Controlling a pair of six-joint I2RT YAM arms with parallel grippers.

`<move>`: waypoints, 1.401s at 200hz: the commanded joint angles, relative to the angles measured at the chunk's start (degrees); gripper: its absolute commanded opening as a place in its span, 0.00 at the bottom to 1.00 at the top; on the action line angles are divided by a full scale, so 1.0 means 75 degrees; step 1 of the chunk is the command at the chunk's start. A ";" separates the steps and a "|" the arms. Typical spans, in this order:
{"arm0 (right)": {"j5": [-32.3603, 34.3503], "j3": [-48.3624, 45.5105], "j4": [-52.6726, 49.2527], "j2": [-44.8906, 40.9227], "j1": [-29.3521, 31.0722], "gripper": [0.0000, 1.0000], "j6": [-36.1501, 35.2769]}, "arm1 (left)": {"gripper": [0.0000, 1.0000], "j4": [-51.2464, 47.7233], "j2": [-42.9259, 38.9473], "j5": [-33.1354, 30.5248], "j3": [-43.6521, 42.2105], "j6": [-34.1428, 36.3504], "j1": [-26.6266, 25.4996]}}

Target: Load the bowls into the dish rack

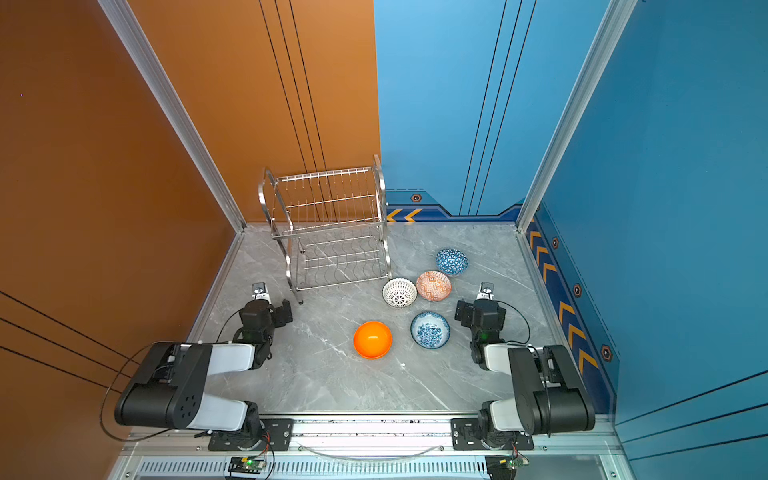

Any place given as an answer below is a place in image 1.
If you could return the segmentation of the white brown patterned bowl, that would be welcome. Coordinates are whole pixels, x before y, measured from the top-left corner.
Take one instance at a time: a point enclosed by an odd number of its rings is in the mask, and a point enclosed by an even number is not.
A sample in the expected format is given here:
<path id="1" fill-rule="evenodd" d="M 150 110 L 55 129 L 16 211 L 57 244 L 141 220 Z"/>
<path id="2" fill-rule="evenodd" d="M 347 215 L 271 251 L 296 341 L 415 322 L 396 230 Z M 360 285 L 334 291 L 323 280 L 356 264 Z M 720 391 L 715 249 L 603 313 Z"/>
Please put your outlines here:
<path id="1" fill-rule="evenodd" d="M 395 308 L 408 307 L 418 297 L 416 285 L 406 278 L 393 278 L 382 289 L 384 301 Z"/>

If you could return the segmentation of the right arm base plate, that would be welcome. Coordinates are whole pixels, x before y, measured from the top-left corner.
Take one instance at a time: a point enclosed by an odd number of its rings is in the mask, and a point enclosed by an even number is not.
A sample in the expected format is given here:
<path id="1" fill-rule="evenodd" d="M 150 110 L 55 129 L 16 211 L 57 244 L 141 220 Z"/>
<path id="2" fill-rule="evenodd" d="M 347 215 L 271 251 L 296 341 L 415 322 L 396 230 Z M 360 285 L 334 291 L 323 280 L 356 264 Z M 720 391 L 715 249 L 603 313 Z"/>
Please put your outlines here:
<path id="1" fill-rule="evenodd" d="M 477 418 L 452 418 L 450 427 L 453 448 L 457 451 L 532 451 L 535 448 L 532 437 L 524 432 L 482 427 Z"/>

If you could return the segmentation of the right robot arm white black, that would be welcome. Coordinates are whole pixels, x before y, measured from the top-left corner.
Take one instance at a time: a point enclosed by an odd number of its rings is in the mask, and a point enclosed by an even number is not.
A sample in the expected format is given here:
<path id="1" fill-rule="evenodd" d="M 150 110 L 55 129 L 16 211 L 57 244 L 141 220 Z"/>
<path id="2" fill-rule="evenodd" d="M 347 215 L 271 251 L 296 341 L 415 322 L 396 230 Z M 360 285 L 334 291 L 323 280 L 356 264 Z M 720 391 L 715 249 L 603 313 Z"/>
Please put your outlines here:
<path id="1" fill-rule="evenodd" d="M 522 435 L 592 430 L 595 407 L 570 350 L 504 340 L 501 330 L 510 307 L 490 297 L 457 302 L 454 318 L 470 330 L 473 362 L 510 377 L 513 389 L 508 399 L 483 403 L 477 437 L 501 448 L 515 445 Z"/>

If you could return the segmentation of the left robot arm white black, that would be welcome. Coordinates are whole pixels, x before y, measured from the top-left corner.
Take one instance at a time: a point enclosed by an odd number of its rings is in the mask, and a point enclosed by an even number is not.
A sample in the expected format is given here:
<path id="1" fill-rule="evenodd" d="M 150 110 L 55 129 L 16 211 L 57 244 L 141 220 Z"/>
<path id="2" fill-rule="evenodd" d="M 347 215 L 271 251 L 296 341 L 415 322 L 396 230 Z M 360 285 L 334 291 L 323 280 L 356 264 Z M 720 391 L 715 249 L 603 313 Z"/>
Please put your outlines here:
<path id="1" fill-rule="evenodd" d="M 123 426 L 199 430 L 242 449 L 267 439 L 256 403 L 207 394 L 211 376 L 261 368 L 272 358 L 275 330 L 293 321 L 285 299 L 275 306 L 266 297 L 239 312 L 241 327 L 229 342 L 156 342 L 116 402 L 115 421 Z"/>

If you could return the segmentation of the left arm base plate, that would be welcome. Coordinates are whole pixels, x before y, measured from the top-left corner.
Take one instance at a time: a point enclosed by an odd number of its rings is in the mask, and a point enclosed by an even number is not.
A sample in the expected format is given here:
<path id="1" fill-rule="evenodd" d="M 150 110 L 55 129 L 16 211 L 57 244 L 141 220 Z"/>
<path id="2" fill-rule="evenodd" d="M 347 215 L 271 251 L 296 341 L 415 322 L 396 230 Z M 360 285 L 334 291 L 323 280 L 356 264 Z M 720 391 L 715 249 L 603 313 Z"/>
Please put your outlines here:
<path id="1" fill-rule="evenodd" d="M 208 450 L 213 452 L 253 452 L 264 450 L 284 452 L 289 449 L 294 420 L 292 418 L 262 418 L 255 427 L 244 426 L 236 432 L 214 431 Z"/>

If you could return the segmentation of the orange plastic bowl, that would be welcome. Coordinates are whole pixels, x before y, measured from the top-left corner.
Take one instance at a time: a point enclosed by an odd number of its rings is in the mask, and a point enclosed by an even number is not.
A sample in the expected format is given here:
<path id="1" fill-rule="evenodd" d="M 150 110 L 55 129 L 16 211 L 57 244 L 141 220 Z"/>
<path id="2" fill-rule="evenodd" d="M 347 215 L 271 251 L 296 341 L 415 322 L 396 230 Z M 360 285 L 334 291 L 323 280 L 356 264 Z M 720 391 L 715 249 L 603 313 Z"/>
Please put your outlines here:
<path id="1" fill-rule="evenodd" d="M 362 324 L 353 337 L 355 351 L 367 360 L 377 360 L 386 356 L 391 349 L 392 341 L 391 330 L 379 321 Z"/>

